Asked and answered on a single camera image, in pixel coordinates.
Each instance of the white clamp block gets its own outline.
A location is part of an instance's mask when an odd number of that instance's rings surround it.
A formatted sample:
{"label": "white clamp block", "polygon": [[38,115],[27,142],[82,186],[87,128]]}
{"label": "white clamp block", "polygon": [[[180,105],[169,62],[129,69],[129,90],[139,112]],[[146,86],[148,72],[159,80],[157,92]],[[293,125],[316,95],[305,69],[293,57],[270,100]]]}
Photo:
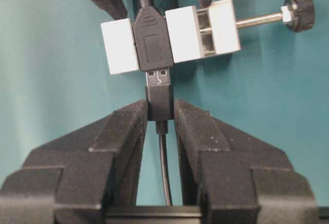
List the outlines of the white clamp block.
{"label": "white clamp block", "polygon": [[139,70],[130,18],[101,24],[110,74]]}
{"label": "white clamp block", "polygon": [[171,49],[175,63],[204,57],[195,6],[166,11]]}
{"label": "white clamp block", "polygon": [[233,0],[213,2],[208,9],[208,18],[212,29],[215,54],[241,50]]}

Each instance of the white nut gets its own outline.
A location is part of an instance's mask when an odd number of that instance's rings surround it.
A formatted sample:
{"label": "white nut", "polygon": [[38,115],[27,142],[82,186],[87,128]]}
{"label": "white nut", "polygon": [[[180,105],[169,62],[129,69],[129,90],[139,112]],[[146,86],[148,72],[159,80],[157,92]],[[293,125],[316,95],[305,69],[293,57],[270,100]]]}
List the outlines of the white nut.
{"label": "white nut", "polygon": [[282,17],[283,23],[289,24],[293,20],[292,12],[289,10],[288,6],[281,7],[281,11],[283,15]]}

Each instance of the teal background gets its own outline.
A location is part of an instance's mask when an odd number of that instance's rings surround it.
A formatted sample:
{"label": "teal background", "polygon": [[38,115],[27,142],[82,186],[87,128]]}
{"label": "teal background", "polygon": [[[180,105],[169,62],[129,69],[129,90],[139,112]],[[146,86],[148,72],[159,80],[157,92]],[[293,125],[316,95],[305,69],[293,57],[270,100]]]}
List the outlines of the teal background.
{"label": "teal background", "polygon": [[[284,0],[234,0],[236,16],[277,11]],[[132,0],[124,0],[133,17]],[[197,0],[178,0],[179,6]],[[315,0],[313,30],[281,24],[240,30],[243,50],[176,65],[175,96],[283,150],[329,205],[329,5]],[[163,0],[156,0],[163,6]],[[144,98],[141,72],[110,76],[89,0],[0,0],[0,183],[29,151]],[[158,141],[148,126],[138,204],[164,204]],[[173,124],[168,136],[175,204],[181,204]]]}

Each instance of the black knurled knob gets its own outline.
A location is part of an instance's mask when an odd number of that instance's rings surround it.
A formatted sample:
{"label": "black knurled knob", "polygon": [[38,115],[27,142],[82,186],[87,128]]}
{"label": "black knurled knob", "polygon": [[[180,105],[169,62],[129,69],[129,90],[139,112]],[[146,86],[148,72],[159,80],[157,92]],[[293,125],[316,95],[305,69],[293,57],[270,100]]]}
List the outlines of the black knurled knob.
{"label": "black knurled knob", "polygon": [[293,12],[293,20],[287,26],[294,32],[312,29],[315,23],[313,0],[286,0],[285,5]]}

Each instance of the cable strain relief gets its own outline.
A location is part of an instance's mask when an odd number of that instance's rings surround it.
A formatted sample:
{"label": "cable strain relief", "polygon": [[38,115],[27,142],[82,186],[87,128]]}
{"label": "cable strain relief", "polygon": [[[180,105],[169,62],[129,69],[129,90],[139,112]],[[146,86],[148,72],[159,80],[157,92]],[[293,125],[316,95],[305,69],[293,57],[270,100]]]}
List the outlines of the cable strain relief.
{"label": "cable strain relief", "polygon": [[153,0],[139,0],[139,7],[151,7],[154,5]]}
{"label": "cable strain relief", "polygon": [[156,121],[156,133],[159,135],[164,135],[168,133],[168,121]]}

